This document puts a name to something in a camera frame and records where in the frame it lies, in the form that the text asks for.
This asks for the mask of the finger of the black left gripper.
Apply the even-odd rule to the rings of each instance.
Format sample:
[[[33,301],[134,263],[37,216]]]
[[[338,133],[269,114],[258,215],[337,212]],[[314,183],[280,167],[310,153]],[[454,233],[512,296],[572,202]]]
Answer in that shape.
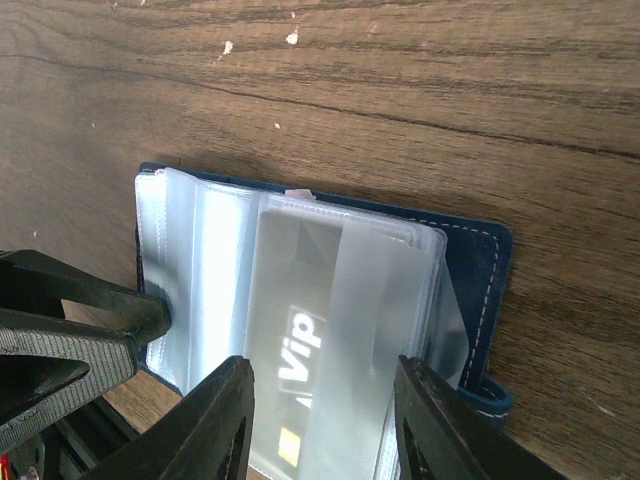
[[[1,311],[1,446],[13,448],[137,371],[134,340],[44,315]]]
[[[127,321],[126,331],[149,343],[170,327],[166,302],[102,280],[36,250],[1,253],[1,307],[64,317],[62,302],[71,301],[112,312]]]

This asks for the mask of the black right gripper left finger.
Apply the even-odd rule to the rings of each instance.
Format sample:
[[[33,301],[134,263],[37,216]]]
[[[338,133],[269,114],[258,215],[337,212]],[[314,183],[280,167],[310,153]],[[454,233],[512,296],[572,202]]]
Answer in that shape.
[[[86,479],[245,479],[254,418],[250,361],[231,356]]]

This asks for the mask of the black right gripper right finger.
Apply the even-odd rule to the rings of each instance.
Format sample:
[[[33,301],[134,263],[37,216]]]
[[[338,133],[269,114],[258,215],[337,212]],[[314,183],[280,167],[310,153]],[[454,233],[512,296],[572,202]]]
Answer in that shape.
[[[402,479],[562,479],[491,426],[436,372],[401,355],[394,379]]]

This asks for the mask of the blue leather card holder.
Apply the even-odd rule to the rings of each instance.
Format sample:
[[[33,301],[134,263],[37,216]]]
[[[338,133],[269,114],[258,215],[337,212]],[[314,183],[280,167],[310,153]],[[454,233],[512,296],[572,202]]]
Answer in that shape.
[[[135,197],[138,284],[171,314],[143,366],[185,395],[227,357],[249,359],[261,474],[398,478],[400,356],[504,427],[514,399],[485,370],[506,226],[152,164]]]

